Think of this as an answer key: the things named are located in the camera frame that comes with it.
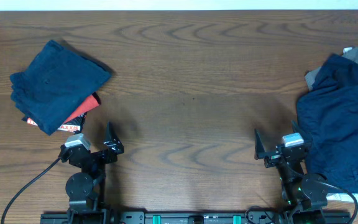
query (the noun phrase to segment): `clothing tag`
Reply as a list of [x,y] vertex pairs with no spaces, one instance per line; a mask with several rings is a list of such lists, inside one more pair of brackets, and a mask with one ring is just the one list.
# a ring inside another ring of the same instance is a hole
[[343,49],[343,53],[346,54],[348,51],[350,51],[350,50],[352,50],[352,49],[353,49],[353,47],[345,47],[345,48]]
[[[69,122],[66,122],[66,123],[60,125],[58,130],[69,131],[69,132],[73,132],[73,133],[81,133],[82,127],[85,122],[85,118],[86,118],[86,113],[83,113],[83,114],[75,117],[74,119],[70,120]],[[31,118],[24,117],[23,121],[26,121],[27,124],[38,126],[38,124],[35,121],[33,121]]]

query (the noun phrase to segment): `wooden table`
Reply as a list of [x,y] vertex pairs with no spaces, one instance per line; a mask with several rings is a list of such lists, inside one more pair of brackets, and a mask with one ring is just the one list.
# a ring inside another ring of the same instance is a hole
[[[119,208],[246,210],[279,207],[275,169],[254,160],[254,128],[279,142],[307,92],[304,75],[358,46],[358,11],[0,12],[0,218],[70,133],[21,121],[9,75],[55,39],[109,65],[84,133],[103,148],[112,121],[126,147],[108,166],[107,201]],[[59,163],[13,204],[7,223],[65,211]],[[329,208],[353,211],[353,204]]]

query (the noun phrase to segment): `clothing label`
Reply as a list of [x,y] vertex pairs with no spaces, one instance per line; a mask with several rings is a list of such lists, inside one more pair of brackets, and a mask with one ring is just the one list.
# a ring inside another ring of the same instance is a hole
[[[27,124],[38,126],[37,123],[35,123],[31,118],[27,118]],[[73,132],[73,133],[75,131],[79,131],[80,129],[81,129],[80,125],[71,125],[71,124],[62,124],[58,128],[58,130],[69,131],[69,132]]]
[[352,50],[352,49],[353,49],[353,47],[345,47],[345,48],[343,49],[343,53],[346,54],[348,51],[350,51],[350,50]]

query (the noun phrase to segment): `green connector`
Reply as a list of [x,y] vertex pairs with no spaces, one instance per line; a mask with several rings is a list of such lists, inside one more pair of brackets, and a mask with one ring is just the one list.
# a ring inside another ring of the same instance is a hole
[[241,224],[241,216],[233,215],[233,224]]
[[154,215],[153,216],[153,224],[161,224],[161,216]]

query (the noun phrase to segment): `folded navy shirt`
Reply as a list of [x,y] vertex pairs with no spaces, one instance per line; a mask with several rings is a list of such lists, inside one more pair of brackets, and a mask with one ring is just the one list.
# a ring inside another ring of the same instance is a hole
[[16,107],[51,135],[111,74],[49,41],[24,72],[11,75]]
[[308,172],[358,193],[358,64],[332,55],[297,110],[299,126],[313,137]]

